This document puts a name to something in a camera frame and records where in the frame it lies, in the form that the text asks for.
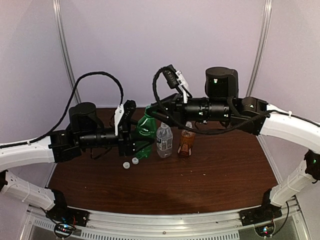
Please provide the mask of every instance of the bottle label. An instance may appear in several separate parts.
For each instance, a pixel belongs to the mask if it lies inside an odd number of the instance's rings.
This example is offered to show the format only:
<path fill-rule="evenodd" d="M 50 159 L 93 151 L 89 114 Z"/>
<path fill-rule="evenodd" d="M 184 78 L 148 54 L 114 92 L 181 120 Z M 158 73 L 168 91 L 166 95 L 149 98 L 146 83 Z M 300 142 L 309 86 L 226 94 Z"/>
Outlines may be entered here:
<path fill-rule="evenodd" d="M 165 150 L 171 149 L 172 148 L 172 140 L 173 140 L 172 137 L 168 138 L 167 140 L 162 140 L 157 137 L 156 138 L 156 146 L 158 147 L 158 149 L 160 151 L 165 151 Z"/>

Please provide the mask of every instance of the wood grain surface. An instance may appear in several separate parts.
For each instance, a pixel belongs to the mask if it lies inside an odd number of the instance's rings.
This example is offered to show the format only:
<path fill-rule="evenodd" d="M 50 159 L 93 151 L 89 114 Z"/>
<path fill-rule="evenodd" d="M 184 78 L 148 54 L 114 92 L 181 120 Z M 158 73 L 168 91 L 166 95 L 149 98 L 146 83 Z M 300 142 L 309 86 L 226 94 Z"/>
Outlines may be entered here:
<path fill-rule="evenodd" d="M 113 109 L 98 109 L 107 126 Z M 134 118 L 143 115 L 137 109 Z M 206 128 L 218 128 L 211 122 Z M 253 135 L 235 130 L 222 135 L 197 134 L 192 156 L 179 158 L 181 130 L 172 128 L 173 154 L 151 157 L 123 168 L 132 157 L 118 149 L 92 160 L 88 153 L 57 165 L 49 187 L 64 193 L 69 206 L 124 214 L 191 214 L 260 205 L 263 193 L 277 184 Z"/>

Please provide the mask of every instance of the vertical metal post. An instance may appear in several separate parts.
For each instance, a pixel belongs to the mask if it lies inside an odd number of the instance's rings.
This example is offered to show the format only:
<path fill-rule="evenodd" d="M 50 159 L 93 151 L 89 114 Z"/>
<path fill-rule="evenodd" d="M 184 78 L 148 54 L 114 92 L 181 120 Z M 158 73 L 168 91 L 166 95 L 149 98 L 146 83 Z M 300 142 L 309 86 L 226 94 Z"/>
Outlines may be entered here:
<path fill-rule="evenodd" d="M 263 55 L 263 51 L 265 49 L 267 36 L 268 36 L 268 32 L 269 32 L 271 14 L 272 14 L 272 0 L 265 0 L 262 25 L 261 25 L 261 32 L 260 32 L 260 39 L 259 39 L 259 44 L 258 44 L 258 48 L 256 51 L 256 56 L 255 56 L 255 61 L 254 61 L 254 65 L 253 65 L 253 70 L 252 70 L 249 86 L 246 91 L 246 97 L 248 97 L 252 94 L 252 91 L 254 89 L 254 86 L 255 86 L 255 83 L 257 80 L 259 68 L 260 68 L 261 61 L 262 61 L 262 55 Z"/>
<path fill-rule="evenodd" d="M 66 69 L 66 73 L 69 78 L 71 89 L 73 89 L 76 84 L 76 81 L 75 81 L 74 72 L 72 70 L 68 48 L 67 48 L 64 25 L 62 22 L 62 15 L 60 10 L 60 0 L 52 0 L 52 3 L 53 3 L 53 12 L 54 12 L 54 17 L 56 21 L 57 30 L 58 30 L 61 51 L 62 51 L 63 62 Z M 76 101 L 77 104 L 81 103 L 78 90 L 76 90 L 74 93 L 74 100 Z"/>

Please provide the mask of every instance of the bottle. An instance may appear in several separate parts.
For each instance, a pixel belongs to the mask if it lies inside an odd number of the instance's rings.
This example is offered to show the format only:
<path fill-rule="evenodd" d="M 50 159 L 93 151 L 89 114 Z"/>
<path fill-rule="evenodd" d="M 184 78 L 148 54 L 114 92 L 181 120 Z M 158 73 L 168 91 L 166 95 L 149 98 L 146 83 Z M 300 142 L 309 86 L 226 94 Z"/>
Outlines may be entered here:
<path fill-rule="evenodd" d="M 187 121 L 185 126 L 192 129 L 192 123 L 190 121 Z M 179 157 L 189 157 L 192 154 L 192 147 L 194 146 L 195 136 L 196 134 L 192 131 L 182 131 L 178 148 Z"/>
<path fill-rule="evenodd" d="M 162 122 L 156 131 L 156 151 L 160 158 L 165 159 L 172 154 L 173 137 L 170 127 Z"/>
<path fill-rule="evenodd" d="M 138 124 L 135 129 L 135 133 L 140 137 L 148 137 L 155 139 L 157 135 L 157 124 L 156 120 L 149 116 L 146 111 L 144 111 L 144 116 L 138 121 Z M 136 143 L 136 149 L 139 149 L 147 144 L 146 141 L 139 141 Z M 135 157 L 137 159 L 143 159 L 148 158 L 152 152 L 152 146 L 149 145 L 142 150 L 138 151 L 135 154 Z"/>

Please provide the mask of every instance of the white bottle cap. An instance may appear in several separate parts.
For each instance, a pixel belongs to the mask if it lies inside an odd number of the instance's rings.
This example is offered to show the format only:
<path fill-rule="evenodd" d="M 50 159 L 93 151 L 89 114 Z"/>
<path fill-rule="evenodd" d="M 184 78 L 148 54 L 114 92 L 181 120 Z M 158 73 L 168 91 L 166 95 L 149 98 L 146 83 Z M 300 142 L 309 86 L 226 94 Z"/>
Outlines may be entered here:
<path fill-rule="evenodd" d="M 164 122 L 162 122 L 162 123 L 161 123 L 161 127 L 162 127 L 163 129 L 167 129 L 169 126 L 168 126 L 167 124 L 165 124 Z"/>
<path fill-rule="evenodd" d="M 192 129 L 192 123 L 190 121 L 187 121 L 185 126 Z"/>
<path fill-rule="evenodd" d="M 128 161 L 124 162 L 123 167 L 124 167 L 124 169 L 130 168 L 130 162 L 128 162 Z"/>
<path fill-rule="evenodd" d="M 137 164 L 139 163 L 139 159 L 136 158 L 136 157 L 132 158 L 132 163 L 133 163 L 134 165 L 137 165 Z"/>

